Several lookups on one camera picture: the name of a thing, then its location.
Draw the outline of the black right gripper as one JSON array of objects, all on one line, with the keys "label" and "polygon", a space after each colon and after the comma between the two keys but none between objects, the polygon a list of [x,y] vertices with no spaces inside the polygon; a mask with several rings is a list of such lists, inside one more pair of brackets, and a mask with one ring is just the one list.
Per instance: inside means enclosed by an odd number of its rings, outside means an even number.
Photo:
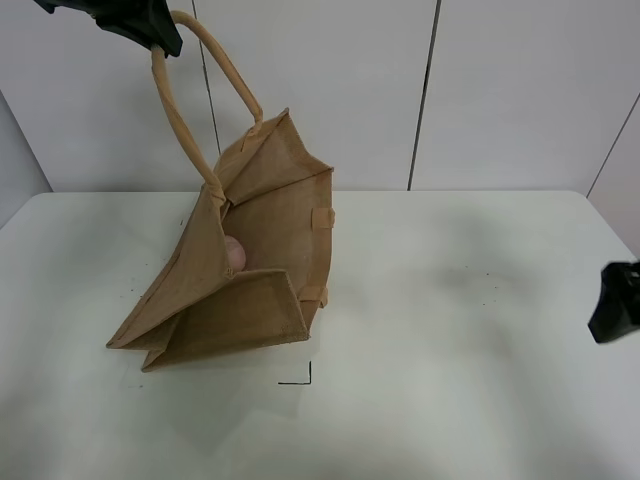
[{"label": "black right gripper", "polygon": [[597,344],[639,330],[639,263],[612,262],[601,271],[601,291],[588,328]]}]

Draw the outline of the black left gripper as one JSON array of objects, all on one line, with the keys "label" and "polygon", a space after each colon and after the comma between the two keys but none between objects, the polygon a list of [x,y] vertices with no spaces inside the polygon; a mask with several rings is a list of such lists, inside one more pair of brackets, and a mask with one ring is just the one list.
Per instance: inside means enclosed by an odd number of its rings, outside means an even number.
[{"label": "black left gripper", "polygon": [[89,14],[102,30],[120,35],[165,56],[178,57],[183,41],[165,0],[35,0],[49,14],[69,8]]}]

